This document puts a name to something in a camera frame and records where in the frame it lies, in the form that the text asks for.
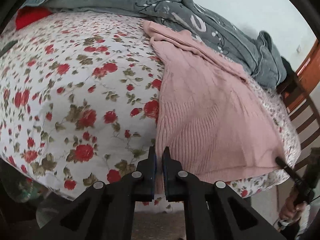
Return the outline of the right hand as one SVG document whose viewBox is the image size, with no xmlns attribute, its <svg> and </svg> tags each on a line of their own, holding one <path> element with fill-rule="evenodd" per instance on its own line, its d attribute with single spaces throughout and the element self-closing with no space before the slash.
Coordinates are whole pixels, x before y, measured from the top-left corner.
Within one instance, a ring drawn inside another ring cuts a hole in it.
<svg viewBox="0 0 320 240">
<path fill-rule="evenodd" d="M 298 221 L 306 208 L 306 202 L 294 205 L 294 201 L 298 196 L 298 192 L 292 191 L 286 198 L 283 207 L 280 210 L 279 218 L 282 220 Z"/>
</svg>

